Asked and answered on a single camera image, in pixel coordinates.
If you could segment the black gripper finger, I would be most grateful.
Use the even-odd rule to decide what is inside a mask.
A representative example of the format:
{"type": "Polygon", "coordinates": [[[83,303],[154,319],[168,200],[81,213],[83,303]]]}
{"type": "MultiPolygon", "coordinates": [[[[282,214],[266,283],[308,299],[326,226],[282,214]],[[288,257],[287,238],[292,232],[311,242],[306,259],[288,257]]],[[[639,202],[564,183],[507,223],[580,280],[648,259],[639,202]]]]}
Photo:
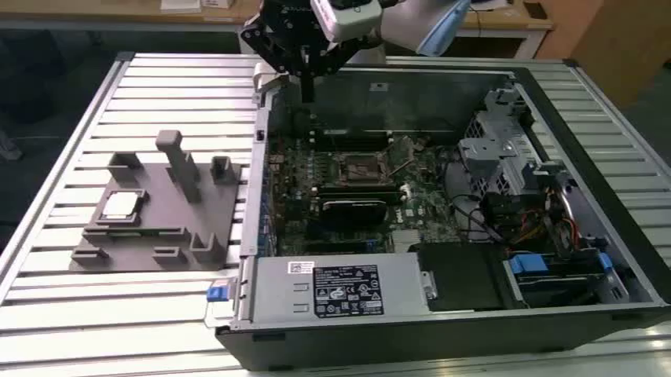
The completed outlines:
{"type": "Polygon", "coordinates": [[[298,80],[302,102],[310,102],[310,72],[303,60],[304,49],[292,21],[278,21],[256,15],[243,26],[240,36],[260,58],[278,73],[298,80]]]}
{"type": "Polygon", "coordinates": [[[354,38],[339,43],[331,49],[326,47],[311,47],[307,61],[307,102],[311,103],[316,98],[316,78],[334,75],[346,65],[362,49],[363,38],[354,38]]]}

